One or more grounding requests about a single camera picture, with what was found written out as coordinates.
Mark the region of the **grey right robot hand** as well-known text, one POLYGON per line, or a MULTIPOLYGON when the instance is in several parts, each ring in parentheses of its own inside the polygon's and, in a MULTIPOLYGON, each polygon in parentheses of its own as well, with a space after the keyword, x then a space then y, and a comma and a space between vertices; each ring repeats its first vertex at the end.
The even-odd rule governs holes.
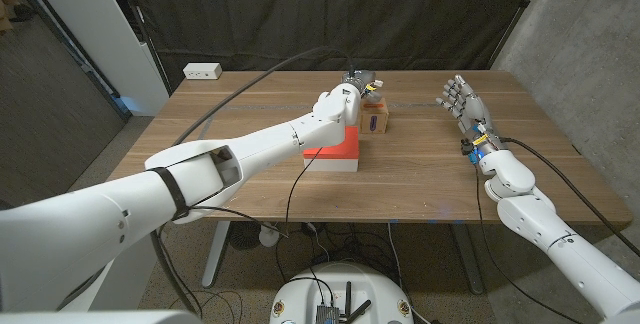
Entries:
POLYGON ((472 164, 477 165, 488 154, 505 149, 487 106, 460 74, 448 80, 442 95, 436 103, 458 121, 464 135, 461 152, 472 164))

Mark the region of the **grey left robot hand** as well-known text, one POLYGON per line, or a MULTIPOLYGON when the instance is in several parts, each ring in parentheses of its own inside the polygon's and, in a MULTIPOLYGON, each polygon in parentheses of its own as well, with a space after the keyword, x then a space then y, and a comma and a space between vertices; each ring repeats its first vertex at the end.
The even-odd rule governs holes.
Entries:
POLYGON ((369 103, 378 103, 382 99, 382 95, 378 90, 384 85, 384 82, 376 78, 376 73, 369 70, 354 70, 353 72, 345 72, 342 76, 343 83, 354 85, 361 94, 361 99, 369 103))

